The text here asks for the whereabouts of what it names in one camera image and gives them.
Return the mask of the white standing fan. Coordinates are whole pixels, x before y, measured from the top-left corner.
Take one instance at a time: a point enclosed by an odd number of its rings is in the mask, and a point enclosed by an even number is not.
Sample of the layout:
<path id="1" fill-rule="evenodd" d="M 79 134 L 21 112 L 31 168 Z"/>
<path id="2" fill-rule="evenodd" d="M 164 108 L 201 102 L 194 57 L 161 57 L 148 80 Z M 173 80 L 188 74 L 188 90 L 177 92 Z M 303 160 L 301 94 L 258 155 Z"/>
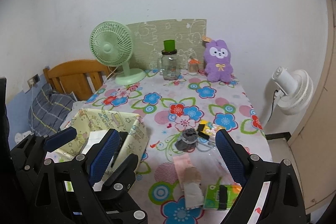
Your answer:
<path id="1" fill-rule="evenodd" d="M 271 120 L 276 107 L 287 116 L 302 112 L 310 104 L 314 93 L 313 80 L 303 69 L 289 72 L 284 67 L 278 67 L 271 79 L 277 89 L 273 92 L 270 115 L 265 125 Z"/>

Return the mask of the wall power socket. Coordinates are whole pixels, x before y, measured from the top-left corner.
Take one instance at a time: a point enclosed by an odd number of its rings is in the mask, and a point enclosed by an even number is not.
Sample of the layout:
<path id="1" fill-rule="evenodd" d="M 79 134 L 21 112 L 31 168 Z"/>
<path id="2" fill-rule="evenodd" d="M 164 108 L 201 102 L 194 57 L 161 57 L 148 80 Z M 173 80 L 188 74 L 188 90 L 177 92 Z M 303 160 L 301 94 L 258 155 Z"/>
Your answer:
<path id="1" fill-rule="evenodd" d="M 30 79 L 27 80 L 27 84 L 29 88 L 32 88 L 35 84 L 37 84 L 40 81 L 39 75 L 34 75 Z"/>

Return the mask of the yellow snack packet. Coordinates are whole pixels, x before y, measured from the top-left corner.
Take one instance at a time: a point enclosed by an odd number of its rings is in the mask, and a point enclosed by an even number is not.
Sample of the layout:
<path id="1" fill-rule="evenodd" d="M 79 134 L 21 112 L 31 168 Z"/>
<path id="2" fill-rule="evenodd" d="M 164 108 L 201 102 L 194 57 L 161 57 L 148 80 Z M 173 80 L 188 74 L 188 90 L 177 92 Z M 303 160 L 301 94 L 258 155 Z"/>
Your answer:
<path id="1" fill-rule="evenodd" d="M 217 132 L 221 129 L 223 129 L 223 127 L 220 125 L 201 120 L 197 128 L 197 133 L 201 138 L 214 142 Z"/>

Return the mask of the purple plush bunny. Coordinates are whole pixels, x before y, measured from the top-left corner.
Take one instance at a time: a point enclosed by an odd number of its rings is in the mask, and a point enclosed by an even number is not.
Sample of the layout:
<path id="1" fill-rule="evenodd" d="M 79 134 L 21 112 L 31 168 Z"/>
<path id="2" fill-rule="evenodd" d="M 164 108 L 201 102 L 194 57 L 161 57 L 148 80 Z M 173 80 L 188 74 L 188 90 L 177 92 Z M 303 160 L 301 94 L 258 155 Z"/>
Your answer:
<path id="1" fill-rule="evenodd" d="M 232 79 L 231 52 L 224 40 L 212 40 L 205 43 L 203 54 L 205 71 L 209 82 L 229 83 Z"/>

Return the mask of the floral tablecloth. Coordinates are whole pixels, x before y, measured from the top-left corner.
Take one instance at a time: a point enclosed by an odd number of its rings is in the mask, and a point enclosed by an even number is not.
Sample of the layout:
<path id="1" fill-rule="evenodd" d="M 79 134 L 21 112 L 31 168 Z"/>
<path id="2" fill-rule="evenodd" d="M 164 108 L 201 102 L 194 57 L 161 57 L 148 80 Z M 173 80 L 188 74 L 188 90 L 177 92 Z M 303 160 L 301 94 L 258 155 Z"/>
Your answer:
<path id="1" fill-rule="evenodd" d="M 233 184 L 210 141 L 200 138 L 188 152 L 176 149 L 182 131 L 197 129 L 201 120 L 222 126 L 247 152 L 266 161 L 272 159 L 256 112 L 236 78 L 229 83 L 210 83 L 203 73 L 182 73 L 179 79 L 166 81 L 152 70 L 134 85 L 120 86 L 108 81 L 82 108 L 141 116 L 149 142 L 129 193 L 147 212 L 149 223 L 220 223 L 225 217 L 223 210 L 187 210 L 175 171 L 173 157 L 188 153 L 192 165 L 202 175 L 203 190 L 209 185 Z"/>

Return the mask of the yellow fabric storage box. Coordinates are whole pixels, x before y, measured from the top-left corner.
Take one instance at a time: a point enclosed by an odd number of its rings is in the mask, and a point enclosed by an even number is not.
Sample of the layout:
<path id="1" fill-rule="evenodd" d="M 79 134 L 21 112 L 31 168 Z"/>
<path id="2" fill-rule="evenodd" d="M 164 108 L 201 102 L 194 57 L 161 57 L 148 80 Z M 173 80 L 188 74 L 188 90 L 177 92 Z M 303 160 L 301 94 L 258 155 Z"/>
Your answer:
<path id="1" fill-rule="evenodd" d="M 136 154 L 141 161 L 149 142 L 149 135 L 142 118 L 135 113 L 82 108 L 76 114 L 68 114 L 60 126 L 62 130 L 68 127 L 75 128 L 77 136 L 61 148 L 47 153 L 46 158 L 53 159 L 55 163 L 70 161 L 80 154 L 91 131 L 108 131 L 113 128 L 119 133 L 126 133 L 125 140 L 120 141 L 121 147 L 117 150 L 117 155 L 112 157 L 100 184 L 105 182 L 131 153 Z"/>

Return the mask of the pink packet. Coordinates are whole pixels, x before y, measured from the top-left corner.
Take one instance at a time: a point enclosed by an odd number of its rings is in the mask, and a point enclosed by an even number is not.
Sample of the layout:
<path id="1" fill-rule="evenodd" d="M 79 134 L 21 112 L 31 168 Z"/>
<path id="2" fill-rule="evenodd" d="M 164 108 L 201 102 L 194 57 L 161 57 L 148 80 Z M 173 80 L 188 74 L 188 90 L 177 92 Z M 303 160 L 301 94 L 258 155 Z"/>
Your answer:
<path id="1" fill-rule="evenodd" d="M 177 177 L 179 180 L 179 184 L 181 189 L 183 190 L 183 181 L 184 181 L 184 175 L 185 175 L 185 170 L 187 168 L 192 168 L 192 162 L 190 160 L 189 154 L 185 153 L 183 155 L 179 156 L 174 156 L 173 157 L 173 162 L 175 166 L 175 171 L 177 173 Z"/>

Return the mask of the green desk fan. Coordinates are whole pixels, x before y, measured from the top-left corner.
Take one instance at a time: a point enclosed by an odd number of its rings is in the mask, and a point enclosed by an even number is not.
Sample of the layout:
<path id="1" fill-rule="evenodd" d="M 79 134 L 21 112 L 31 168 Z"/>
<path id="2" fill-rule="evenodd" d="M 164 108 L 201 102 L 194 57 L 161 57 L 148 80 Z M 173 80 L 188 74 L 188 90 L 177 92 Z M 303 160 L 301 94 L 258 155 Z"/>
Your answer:
<path id="1" fill-rule="evenodd" d="M 140 68 L 131 68 L 134 43 L 131 30 L 119 22 L 106 21 L 97 25 L 91 33 L 89 46 L 98 62 L 107 67 L 122 67 L 116 75 L 118 85 L 132 85 L 145 78 Z"/>

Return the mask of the glass mason jar mug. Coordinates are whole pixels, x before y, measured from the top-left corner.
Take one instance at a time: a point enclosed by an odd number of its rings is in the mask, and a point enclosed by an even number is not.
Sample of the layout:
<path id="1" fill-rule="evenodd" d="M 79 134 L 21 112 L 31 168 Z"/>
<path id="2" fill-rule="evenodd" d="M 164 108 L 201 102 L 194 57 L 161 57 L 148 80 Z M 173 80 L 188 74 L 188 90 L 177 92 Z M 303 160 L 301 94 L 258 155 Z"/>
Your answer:
<path id="1" fill-rule="evenodd" d="M 177 50 L 167 52 L 161 51 L 161 57 L 157 59 L 159 72 L 163 75 L 164 80 L 177 80 L 180 75 L 179 60 Z"/>

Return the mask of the toothpick jar orange lid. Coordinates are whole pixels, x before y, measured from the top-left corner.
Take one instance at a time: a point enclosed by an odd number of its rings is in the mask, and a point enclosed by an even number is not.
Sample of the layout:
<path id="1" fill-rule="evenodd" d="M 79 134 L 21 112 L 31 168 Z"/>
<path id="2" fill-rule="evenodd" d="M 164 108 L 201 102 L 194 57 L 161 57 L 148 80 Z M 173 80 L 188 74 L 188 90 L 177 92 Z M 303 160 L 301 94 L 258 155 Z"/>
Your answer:
<path id="1" fill-rule="evenodd" d="M 200 65 L 200 61 L 193 58 L 192 56 L 189 57 L 188 60 L 188 74 L 189 75 L 196 75 L 199 71 L 199 65 Z"/>

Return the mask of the green tissue pack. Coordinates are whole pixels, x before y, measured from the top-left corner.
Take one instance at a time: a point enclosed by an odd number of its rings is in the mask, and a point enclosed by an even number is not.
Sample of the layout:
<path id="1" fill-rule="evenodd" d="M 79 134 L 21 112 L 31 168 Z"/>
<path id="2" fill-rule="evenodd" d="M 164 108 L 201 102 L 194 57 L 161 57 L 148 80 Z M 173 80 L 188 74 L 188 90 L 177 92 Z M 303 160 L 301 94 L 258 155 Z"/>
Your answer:
<path id="1" fill-rule="evenodd" d="M 209 185 L 206 190 L 203 209 L 229 210 L 236 201 L 241 189 L 240 185 Z"/>

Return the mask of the green cup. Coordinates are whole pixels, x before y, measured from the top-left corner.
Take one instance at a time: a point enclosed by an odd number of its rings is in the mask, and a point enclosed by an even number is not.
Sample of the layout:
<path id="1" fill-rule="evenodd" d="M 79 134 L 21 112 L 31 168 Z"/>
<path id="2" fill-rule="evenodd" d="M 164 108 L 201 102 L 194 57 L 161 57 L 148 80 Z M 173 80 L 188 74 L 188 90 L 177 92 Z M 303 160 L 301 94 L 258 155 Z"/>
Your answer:
<path id="1" fill-rule="evenodd" d="M 175 40 L 169 39 L 163 41 L 163 49 L 165 52 L 174 52 L 175 48 Z"/>

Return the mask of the grey sock bundle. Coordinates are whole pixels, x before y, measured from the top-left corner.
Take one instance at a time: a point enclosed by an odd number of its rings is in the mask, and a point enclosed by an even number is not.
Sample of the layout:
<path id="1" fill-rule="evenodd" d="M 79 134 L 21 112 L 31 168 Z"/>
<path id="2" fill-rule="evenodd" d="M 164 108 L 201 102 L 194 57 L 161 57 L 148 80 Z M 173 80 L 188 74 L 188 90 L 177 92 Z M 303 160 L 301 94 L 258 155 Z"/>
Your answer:
<path id="1" fill-rule="evenodd" d="M 178 151 L 188 152 L 197 146 L 198 133 L 193 128 L 182 131 L 178 137 L 175 147 Z"/>

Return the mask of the crumpled white cloth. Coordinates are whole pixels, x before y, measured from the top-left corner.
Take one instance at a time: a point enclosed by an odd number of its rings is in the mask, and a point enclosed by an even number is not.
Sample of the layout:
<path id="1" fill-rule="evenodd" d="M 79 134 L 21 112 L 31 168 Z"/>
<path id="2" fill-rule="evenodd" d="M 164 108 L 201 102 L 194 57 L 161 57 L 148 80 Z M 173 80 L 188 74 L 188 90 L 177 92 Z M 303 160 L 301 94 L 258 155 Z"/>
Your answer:
<path id="1" fill-rule="evenodd" d="M 31 134 L 32 134 L 31 131 L 26 131 L 24 133 L 16 133 L 14 136 L 15 144 L 19 144 L 24 138 L 26 138 L 27 136 Z"/>

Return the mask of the beige white sock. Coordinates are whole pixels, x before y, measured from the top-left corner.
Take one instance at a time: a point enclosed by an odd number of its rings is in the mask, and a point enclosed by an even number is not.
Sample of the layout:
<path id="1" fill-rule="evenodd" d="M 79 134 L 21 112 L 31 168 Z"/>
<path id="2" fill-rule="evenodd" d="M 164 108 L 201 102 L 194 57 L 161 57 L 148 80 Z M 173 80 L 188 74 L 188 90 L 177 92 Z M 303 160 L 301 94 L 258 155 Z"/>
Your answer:
<path id="1" fill-rule="evenodd" d="M 201 173 L 195 167 L 185 169 L 183 192 L 186 209 L 195 209 L 203 206 L 204 196 L 201 190 L 201 180 Z"/>

